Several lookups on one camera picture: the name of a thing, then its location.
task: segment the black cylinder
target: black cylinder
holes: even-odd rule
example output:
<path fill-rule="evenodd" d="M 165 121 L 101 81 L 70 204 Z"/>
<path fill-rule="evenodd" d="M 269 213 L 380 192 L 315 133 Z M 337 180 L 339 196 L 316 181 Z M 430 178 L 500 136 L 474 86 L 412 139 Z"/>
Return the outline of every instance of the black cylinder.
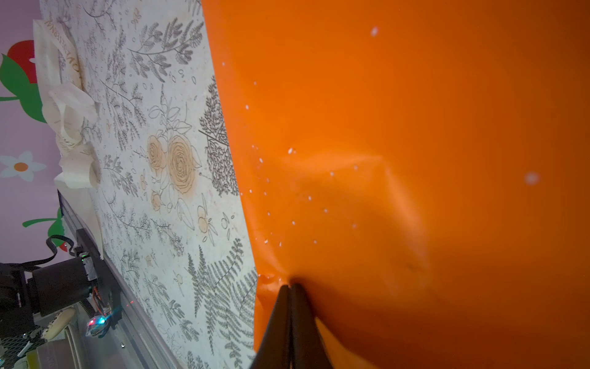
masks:
<path fill-rule="evenodd" d="M 41 316 L 72 305 L 90 294 L 91 284 L 86 276 L 82 258 L 75 257 L 32 272 L 28 280 L 29 294 Z"/>

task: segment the white flower with orange center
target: white flower with orange center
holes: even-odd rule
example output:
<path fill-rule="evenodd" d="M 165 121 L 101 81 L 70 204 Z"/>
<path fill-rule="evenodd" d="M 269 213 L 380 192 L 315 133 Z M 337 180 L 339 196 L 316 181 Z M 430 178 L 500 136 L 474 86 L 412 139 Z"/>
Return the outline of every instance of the white flower with orange center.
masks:
<path fill-rule="evenodd" d="M 0 172 L 0 178 L 14 177 L 18 175 L 27 182 L 32 182 L 35 177 L 33 172 L 45 169 L 46 165 L 33 161 L 33 154 L 25 151 L 18 158 L 12 156 L 0 156 L 0 162 L 7 166 Z"/>

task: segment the white speck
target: white speck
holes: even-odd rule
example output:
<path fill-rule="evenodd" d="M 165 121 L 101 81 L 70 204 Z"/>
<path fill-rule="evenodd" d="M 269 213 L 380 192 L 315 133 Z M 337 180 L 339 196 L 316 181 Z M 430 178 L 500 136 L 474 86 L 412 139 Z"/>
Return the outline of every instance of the white speck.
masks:
<path fill-rule="evenodd" d="M 525 175 L 525 183 L 529 186 L 534 186 L 537 183 L 539 183 L 541 177 L 539 175 L 539 173 L 535 173 L 535 172 L 528 172 Z"/>

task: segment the lavender background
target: lavender background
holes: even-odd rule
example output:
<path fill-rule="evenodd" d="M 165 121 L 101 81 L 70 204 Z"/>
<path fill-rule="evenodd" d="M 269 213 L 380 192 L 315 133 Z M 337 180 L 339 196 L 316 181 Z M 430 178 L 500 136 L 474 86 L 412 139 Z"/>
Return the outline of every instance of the lavender background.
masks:
<path fill-rule="evenodd" d="M 0 5 L 0 53 L 10 46 L 32 40 L 32 20 L 41 19 L 38 0 L 3 1 Z M 13 96 L 0 84 L 0 96 Z M 53 131 L 45 123 L 30 118 L 18 100 L 0 102 L 0 155 L 18 157 L 31 151 L 35 162 L 47 167 L 35 172 L 33 182 L 19 176 L 0 178 L 0 262 L 15 263 L 41 259 L 50 255 L 45 245 L 52 222 L 27 228 L 22 222 L 36 218 L 54 218 L 59 207 L 53 178 L 61 172 L 60 152 Z M 5 168 L 0 164 L 0 171 Z M 58 249 L 53 263 L 68 258 Z"/>

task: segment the orange plastic sheet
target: orange plastic sheet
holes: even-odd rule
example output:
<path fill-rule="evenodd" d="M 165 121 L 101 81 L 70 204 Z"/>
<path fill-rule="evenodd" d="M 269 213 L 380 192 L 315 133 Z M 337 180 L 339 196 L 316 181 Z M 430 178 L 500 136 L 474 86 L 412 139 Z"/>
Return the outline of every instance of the orange plastic sheet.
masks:
<path fill-rule="evenodd" d="M 256 346 L 297 281 L 337 368 L 590 365 L 589 4 L 204 1 Z"/>

